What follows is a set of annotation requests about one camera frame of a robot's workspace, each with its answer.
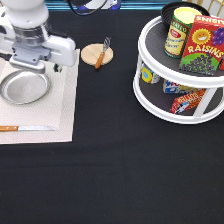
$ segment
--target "orange knife handle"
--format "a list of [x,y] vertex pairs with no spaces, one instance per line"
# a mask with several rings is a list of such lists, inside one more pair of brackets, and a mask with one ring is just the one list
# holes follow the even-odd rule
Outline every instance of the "orange knife handle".
[[18,131],[18,126],[0,126],[0,131]]
[[95,64],[95,69],[99,69],[101,64],[102,64],[102,61],[103,61],[103,58],[104,58],[104,55],[105,55],[105,52],[102,52]]

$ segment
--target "cable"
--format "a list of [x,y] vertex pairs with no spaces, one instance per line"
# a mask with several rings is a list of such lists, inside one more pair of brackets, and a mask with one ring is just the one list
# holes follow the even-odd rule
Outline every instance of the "cable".
[[99,9],[101,9],[106,3],[107,3],[107,0],[105,0],[105,2],[98,8],[98,9],[94,9],[93,11],[91,12],[88,12],[88,13],[78,13],[77,11],[75,11],[72,7],[72,3],[71,3],[71,0],[67,0],[68,2],[68,5],[70,7],[70,9],[72,10],[72,12],[78,16],[87,16],[87,15],[91,15],[93,14],[94,12],[98,11]]

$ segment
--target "metal bowl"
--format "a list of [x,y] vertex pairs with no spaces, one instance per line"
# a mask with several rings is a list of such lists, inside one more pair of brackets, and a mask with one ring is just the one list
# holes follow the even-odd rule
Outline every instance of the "metal bowl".
[[173,19],[174,10],[179,7],[191,7],[191,8],[197,9],[204,16],[210,16],[210,13],[200,5],[197,5],[191,2],[171,2],[165,5],[161,10],[161,18],[167,30],[169,30],[170,28],[170,24]]
[[44,74],[16,71],[0,83],[0,95],[12,104],[27,104],[40,99],[50,88],[50,80]]

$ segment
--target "black tablecloth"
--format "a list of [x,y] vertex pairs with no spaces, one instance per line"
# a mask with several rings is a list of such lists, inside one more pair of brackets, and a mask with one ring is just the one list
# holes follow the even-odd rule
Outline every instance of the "black tablecloth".
[[133,92],[138,37],[158,15],[50,13],[77,48],[111,37],[114,59],[99,71],[80,59],[72,142],[0,146],[1,224],[224,222],[224,113],[173,124]]

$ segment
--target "small wooden board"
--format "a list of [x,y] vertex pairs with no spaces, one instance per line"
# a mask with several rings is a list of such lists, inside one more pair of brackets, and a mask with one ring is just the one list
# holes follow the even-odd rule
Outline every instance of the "small wooden board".
[[[95,66],[100,53],[103,51],[103,44],[90,44],[82,49],[81,51],[81,58],[82,60],[89,64]],[[103,62],[101,65],[105,65],[109,63],[113,59],[113,51],[109,47],[103,58]]]

